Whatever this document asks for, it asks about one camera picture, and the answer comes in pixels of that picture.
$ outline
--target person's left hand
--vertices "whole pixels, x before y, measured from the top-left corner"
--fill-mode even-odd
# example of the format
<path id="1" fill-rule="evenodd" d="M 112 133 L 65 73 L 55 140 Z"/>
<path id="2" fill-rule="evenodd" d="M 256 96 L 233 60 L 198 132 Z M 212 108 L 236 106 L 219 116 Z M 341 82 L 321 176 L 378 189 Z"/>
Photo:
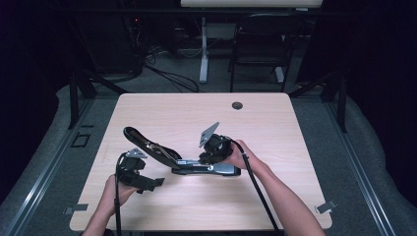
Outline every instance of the person's left hand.
<path id="1" fill-rule="evenodd" d="M 116 196 L 116 183 L 115 183 L 115 176 L 110 175 L 105 182 L 105 187 L 103 190 L 103 193 L 101 195 L 100 202 L 98 203 L 96 211 L 100 211 L 100 213 L 103 213 L 105 215 L 111 216 L 115 212 L 114 207 L 114 198 Z M 139 189 L 126 186 L 123 183 L 119 182 L 119 201 L 120 206 L 126 203 L 129 199 L 129 197 L 138 191 Z"/>

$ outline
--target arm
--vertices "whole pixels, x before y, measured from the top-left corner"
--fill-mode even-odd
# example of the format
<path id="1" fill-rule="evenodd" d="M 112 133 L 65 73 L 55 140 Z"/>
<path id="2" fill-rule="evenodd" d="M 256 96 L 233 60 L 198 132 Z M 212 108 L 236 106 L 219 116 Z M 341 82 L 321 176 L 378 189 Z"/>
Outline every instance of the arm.
<path id="1" fill-rule="evenodd" d="M 110 175 L 105 183 L 103 193 L 97 209 L 89 219 L 89 224 L 83 233 L 83 236 L 102 236 L 108 220 L 115 212 L 114 198 L 116 193 L 116 183 L 114 175 Z M 119 183 L 119 199 L 120 205 L 126 203 L 129 197 L 138 191 L 134 187 L 126 186 Z"/>
<path id="2" fill-rule="evenodd" d="M 269 166 L 258 159 L 243 141 L 236 142 L 240 144 L 248 155 L 252 171 L 266 189 L 276 215 L 287 234 L 325 235 L 321 225 L 301 199 L 278 179 Z M 246 169 L 239 148 L 235 144 L 232 145 L 232 148 L 233 153 L 224 162 Z"/>

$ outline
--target black cable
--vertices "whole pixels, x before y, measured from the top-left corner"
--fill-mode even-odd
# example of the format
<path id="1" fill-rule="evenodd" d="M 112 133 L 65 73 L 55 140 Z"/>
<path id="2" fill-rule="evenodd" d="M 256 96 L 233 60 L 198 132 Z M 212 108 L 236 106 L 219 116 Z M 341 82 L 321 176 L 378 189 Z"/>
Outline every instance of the black cable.
<path id="1" fill-rule="evenodd" d="M 120 155 L 119 159 L 117 159 L 117 165 L 116 165 L 116 176 L 115 176 L 115 184 L 116 184 L 116 194 L 114 197 L 114 211 L 116 215 L 116 228 L 117 228 L 117 235 L 122 236 L 122 226 L 120 221 L 120 199 L 119 199 L 119 165 L 120 160 L 124 156 L 124 153 Z"/>
<path id="2" fill-rule="evenodd" d="M 177 75 L 177 74 L 174 74 L 174 73 L 170 73 L 170 72 L 160 71 L 160 70 L 158 70 L 154 67 L 151 67 L 149 65 L 145 65 L 144 67 L 153 71 L 154 73 L 157 73 L 158 75 L 162 76 L 163 78 L 165 78 L 166 80 L 171 82 L 175 87 L 180 86 L 184 89 L 188 89 L 188 90 L 193 91 L 193 92 L 201 92 L 202 91 L 202 90 L 200 90 L 199 85 L 197 85 L 197 83 L 190 78 L 187 78 L 187 77 L 184 77 L 184 76 L 181 76 L 181 75 Z M 184 82 L 182 82 L 180 79 L 184 79 L 184 80 L 192 83 L 193 87 L 184 83 Z"/>
<path id="3" fill-rule="evenodd" d="M 278 235 L 284 235 L 284 233 L 282 231 L 280 231 L 279 228 L 278 228 L 278 226 L 276 225 L 276 222 L 275 222 L 275 220 L 273 218 L 273 215 L 272 215 L 272 213 L 271 213 L 271 211 L 270 211 L 270 209 L 268 207 L 267 201 L 265 200 L 265 197 L 264 197 L 264 195 L 263 195 L 263 193 L 262 193 L 262 191 L 261 191 L 261 189 L 260 189 L 260 187 L 258 185 L 258 182 L 255 179 L 254 173 L 252 172 L 251 165 L 249 164 L 249 160 L 248 160 L 249 157 L 248 157 L 248 155 L 246 155 L 246 152 L 239 145 L 239 143 L 237 143 L 236 141 L 234 141 L 232 139 L 229 139 L 229 141 L 231 141 L 233 144 L 235 144 L 239 148 L 240 152 L 242 153 L 242 157 L 243 157 L 243 160 L 245 161 L 246 169 L 248 170 L 248 173 L 249 173 L 249 176 L 251 177 L 252 183 L 254 184 L 255 189 L 258 192 L 258 195 L 260 196 L 261 202 L 264 205 L 265 210 L 267 211 L 267 214 L 268 214 L 268 217 L 270 219 L 270 222 L 272 223 L 273 229 L 276 231 L 276 233 Z"/>

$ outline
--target wooden table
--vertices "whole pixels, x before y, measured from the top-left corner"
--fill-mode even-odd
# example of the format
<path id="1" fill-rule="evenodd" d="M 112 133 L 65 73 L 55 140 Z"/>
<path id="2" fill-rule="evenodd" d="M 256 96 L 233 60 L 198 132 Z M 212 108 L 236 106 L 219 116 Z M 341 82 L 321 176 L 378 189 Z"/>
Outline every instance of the wooden table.
<path id="1" fill-rule="evenodd" d="M 236 110 L 232 103 L 243 108 Z M 97 207 L 107 177 L 122 152 L 135 148 L 123 136 L 127 126 L 149 140 L 198 159 L 201 132 L 219 122 L 216 134 L 244 140 L 308 206 L 322 228 L 329 213 L 316 213 L 325 202 L 290 99 L 285 93 L 136 93 L 123 94 L 115 107 L 80 196 L 70 227 L 84 230 Z M 141 174 L 165 178 L 154 192 L 134 194 L 121 207 L 122 229 L 138 231 L 272 230 L 246 170 L 238 177 L 175 175 L 149 157 Z M 273 211 L 267 193 L 270 209 Z M 108 228 L 115 229 L 115 218 Z"/>

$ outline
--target chair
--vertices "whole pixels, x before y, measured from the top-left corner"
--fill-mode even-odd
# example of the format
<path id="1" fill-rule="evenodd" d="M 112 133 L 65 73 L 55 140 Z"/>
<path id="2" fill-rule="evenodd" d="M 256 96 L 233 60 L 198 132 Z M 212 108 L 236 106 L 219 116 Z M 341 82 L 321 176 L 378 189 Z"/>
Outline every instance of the chair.
<path id="1" fill-rule="evenodd" d="M 253 14 L 236 25 L 234 44 L 229 62 L 230 92 L 233 92 L 235 66 L 284 67 L 283 92 L 291 64 L 294 43 L 304 21 L 293 14 Z"/>

